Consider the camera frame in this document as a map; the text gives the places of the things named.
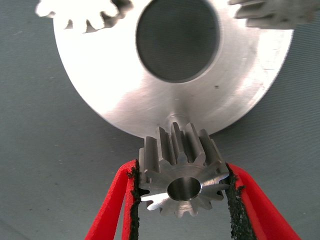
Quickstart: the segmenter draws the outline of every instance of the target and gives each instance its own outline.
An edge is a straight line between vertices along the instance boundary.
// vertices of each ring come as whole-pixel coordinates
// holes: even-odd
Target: gray fabric surface
[[[0,0],[0,239],[79,240],[143,140],[84,103],[36,3]],[[300,26],[270,91],[214,135],[225,160],[246,169],[305,240],[320,236],[319,39],[319,17]],[[213,206],[177,220],[141,204],[140,239],[228,240],[227,202]]]

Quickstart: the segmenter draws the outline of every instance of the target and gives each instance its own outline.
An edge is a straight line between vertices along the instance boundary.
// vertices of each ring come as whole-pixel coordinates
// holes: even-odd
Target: metal plate
[[[105,120],[144,138],[171,122],[192,122],[215,133],[246,114],[277,76],[292,30],[248,28],[234,19],[237,5],[208,0],[219,24],[219,47],[213,62],[184,83],[163,81],[143,65],[136,29],[151,0],[133,8],[111,28],[78,34],[55,27],[66,72],[83,99]]]

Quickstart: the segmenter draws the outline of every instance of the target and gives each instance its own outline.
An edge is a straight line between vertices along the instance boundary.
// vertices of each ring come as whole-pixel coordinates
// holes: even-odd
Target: large gear
[[[149,191],[141,200],[148,210],[178,218],[185,212],[196,216],[199,208],[209,210],[212,200],[224,198],[222,190],[229,185],[222,181],[229,170],[204,129],[197,133],[189,123],[183,132],[174,122],[171,133],[159,127],[157,135],[146,137],[139,155],[139,187]]]
[[[241,4],[235,17],[261,29],[294,29],[310,23],[320,10],[320,0],[230,0],[229,4]]]

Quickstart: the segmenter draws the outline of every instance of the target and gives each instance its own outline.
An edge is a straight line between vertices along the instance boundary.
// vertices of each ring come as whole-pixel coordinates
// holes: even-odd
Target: gear tooth
[[[174,212],[174,215],[178,218],[181,219],[184,216],[184,211],[178,210]]]
[[[203,166],[206,161],[205,151],[200,142],[196,128],[192,123],[185,126],[185,137],[190,146],[191,162],[196,165]]]
[[[173,181],[172,177],[164,173],[150,170],[145,170],[144,173],[150,179],[153,188],[167,189],[168,185]]]
[[[159,166],[160,166],[161,173],[167,172],[172,168],[172,165],[166,160],[161,160],[159,162]]]
[[[214,184],[208,185],[202,188],[201,196],[208,200],[218,200],[221,201],[224,199],[223,195],[217,194],[217,192],[226,190],[229,188],[228,184]]]
[[[218,148],[205,129],[199,131],[199,140],[205,152],[206,165],[210,166],[211,164],[221,164],[223,160]]]
[[[193,210],[193,209],[189,210],[188,212],[192,217],[196,217],[199,214],[198,210]]]
[[[171,140],[176,162],[178,164],[187,163],[188,158],[185,153],[183,133],[180,131],[179,125],[176,122],[173,122],[171,125]]]
[[[159,161],[166,160],[171,165],[176,164],[176,159],[174,157],[174,151],[169,134],[162,127],[159,127],[157,129],[156,134],[158,139],[157,147]]]
[[[193,199],[193,200],[196,202],[196,204],[197,204],[200,208],[203,208],[203,209],[206,209],[206,210],[212,209],[212,205],[211,205],[210,200],[208,200],[208,199],[205,198],[205,197],[202,197],[201,194],[200,194],[197,198],[195,198],[195,199]]]

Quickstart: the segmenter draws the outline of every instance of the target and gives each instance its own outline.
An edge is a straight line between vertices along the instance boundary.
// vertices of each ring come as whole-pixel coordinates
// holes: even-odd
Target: large metal disc
[[[152,74],[136,46],[140,17],[151,0],[133,8],[111,28],[79,34],[55,27],[66,72],[83,99],[101,117],[130,134],[155,136],[158,126],[192,122],[215,133],[246,114],[277,76],[292,39],[292,30],[249,28],[234,19],[237,5],[208,0],[219,27],[213,60],[185,82]]]

